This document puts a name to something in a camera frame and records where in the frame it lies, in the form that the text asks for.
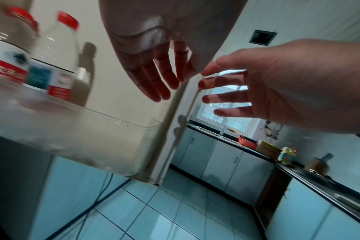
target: ceiling vent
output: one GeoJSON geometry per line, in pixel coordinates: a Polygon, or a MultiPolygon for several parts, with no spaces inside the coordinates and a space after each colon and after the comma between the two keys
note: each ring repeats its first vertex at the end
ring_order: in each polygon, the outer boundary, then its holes
{"type": "Polygon", "coordinates": [[[255,30],[251,37],[250,43],[268,46],[276,34],[277,32],[255,30]]]}

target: faucet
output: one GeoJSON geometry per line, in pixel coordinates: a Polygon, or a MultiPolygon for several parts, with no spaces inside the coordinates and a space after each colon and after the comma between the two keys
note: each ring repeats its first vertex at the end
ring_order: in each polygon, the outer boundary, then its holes
{"type": "Polygon", "coordinates": [[[218,118],[223,118],[223,119],[225,119],[225,124],[224,124],[224,120],[222,120],[222,122],[221,122],[222,131],[220,131],[220,136],[223,136],[223,135],[224,135],[224,131],[225,131],[225,129],[226,129],[227,117],[218,116],[217,119],[218,119],[218,118]]]}

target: tiled floor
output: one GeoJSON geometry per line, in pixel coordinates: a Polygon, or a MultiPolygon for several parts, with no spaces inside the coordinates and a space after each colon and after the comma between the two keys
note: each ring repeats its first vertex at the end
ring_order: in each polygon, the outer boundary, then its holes
{"type": "MultiPolygon", "coordinates": [[[[80,219],[55,240],[74,240],[80,219]]],[[[89,215],[80,240],[260,240],[251,213],[169,170],[161,188],[131,181],[89,215]]]]}

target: clear plastic shelf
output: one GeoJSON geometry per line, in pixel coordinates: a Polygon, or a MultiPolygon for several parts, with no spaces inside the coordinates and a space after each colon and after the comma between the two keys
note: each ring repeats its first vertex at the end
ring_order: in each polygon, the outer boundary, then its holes
{"type": "Polygon", "coordinates": [[[1,137],[89,166],[137,174],[151,157],[160,125],[138,126],[0,77],[1,137]]]}

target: plastic water bottle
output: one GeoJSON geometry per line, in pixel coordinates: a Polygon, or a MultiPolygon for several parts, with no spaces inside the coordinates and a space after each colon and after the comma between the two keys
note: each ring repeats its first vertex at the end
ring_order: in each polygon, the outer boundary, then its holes
{"type": "Polygon", "coordinates": [[[57,23],[42,33],[32,50],[26,85],[68,100],[77,69],[78,21],[60,11],[57,23]]]}

